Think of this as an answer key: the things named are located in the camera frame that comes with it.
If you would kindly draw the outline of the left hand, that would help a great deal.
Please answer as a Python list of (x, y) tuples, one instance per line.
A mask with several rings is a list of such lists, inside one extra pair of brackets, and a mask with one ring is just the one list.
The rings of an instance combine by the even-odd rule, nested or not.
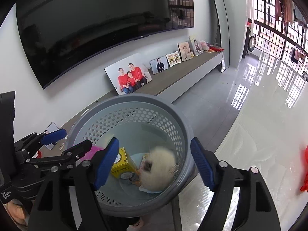
[(18, 200), (12, 200), (4, 204), (4, 207), (16, 224), (25, 227), (28, 226), (30, 215), (21, 202)]

